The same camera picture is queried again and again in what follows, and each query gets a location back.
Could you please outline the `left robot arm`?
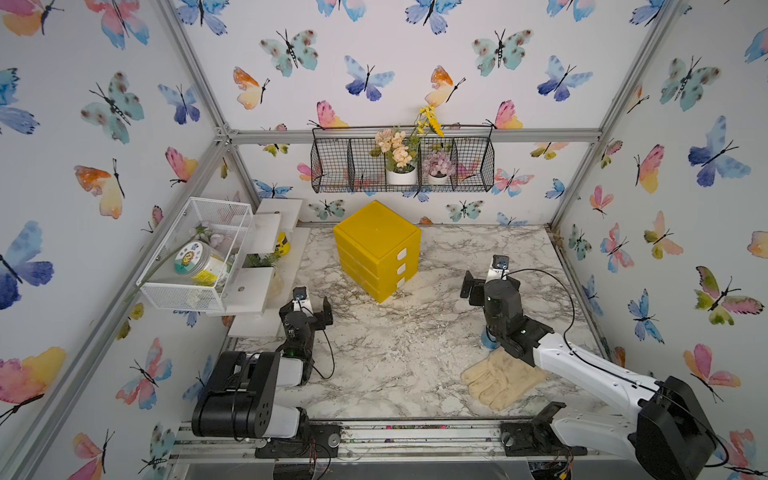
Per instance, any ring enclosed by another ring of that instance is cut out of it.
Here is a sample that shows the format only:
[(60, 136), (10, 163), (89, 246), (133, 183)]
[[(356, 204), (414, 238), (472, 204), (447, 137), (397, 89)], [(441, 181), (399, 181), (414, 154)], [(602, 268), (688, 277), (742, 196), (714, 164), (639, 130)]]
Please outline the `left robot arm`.
[(285, 340), (274, 351), (226, 351), (193, 410), (191, 429), (197, 437), (304, 439), (307, 414), (300, 407), (276, 402), (280, 388), (303, 386), (315, 370), (315, 335), (333, 324), (328, 298), (310, 310), (307, 298), (294, 298), (279, 309)]

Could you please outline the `yellow drawer cabinet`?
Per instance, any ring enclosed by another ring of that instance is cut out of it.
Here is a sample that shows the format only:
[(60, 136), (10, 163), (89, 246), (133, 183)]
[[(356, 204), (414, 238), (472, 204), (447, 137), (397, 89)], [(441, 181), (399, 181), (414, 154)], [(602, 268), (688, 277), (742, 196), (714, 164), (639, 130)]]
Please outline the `yellow drawer cabinet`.
[(421, 229), (379, 201), (337, 224), (333, 234), (342, 270), (379, 303), (418, 272)]

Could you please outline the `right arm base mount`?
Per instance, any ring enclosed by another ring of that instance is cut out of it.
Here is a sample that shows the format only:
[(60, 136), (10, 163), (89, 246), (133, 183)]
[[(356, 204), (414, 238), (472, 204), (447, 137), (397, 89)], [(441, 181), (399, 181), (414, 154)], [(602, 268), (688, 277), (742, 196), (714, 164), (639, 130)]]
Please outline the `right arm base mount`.
[(586, 456), (583, 446), (571, 446), (561, 442), (552, 428), (553, 418), (566, 404), (550, 402), (536, 416), (527, 420), (513, 420), (500, 424), (499, 440), (507, 457)]

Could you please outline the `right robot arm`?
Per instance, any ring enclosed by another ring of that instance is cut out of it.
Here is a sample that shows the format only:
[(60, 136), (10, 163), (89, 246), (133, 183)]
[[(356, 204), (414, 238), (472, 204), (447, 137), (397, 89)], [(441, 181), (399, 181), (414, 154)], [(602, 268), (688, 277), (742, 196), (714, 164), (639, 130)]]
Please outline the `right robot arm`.
[(482, 341), (490, 353), (461, 375), (481, 404), (502, 412), (555, 374), (612, 409), (600, 414), (551, 401), (528, 421), (502, 425), (508, 455), (572, 458), (594, 450), (634, 461), (653, 479), (695, 479), (726, 450), (685, 381), (623, 369), (526, 315), (504, 258), (495, 258), (485, 278), (465, 274), (460, 296), (485, 318)]

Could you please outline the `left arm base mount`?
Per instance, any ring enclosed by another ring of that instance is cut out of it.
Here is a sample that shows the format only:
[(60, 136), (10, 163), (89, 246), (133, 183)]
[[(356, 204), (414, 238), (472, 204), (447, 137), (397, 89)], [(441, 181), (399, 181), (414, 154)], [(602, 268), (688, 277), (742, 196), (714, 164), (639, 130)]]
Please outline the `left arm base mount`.
[(269, 438), (255, 448), (256, 459), (336, 458), (341, 444), (340, 425), (309, 422), (299, 426), (291, 438)]

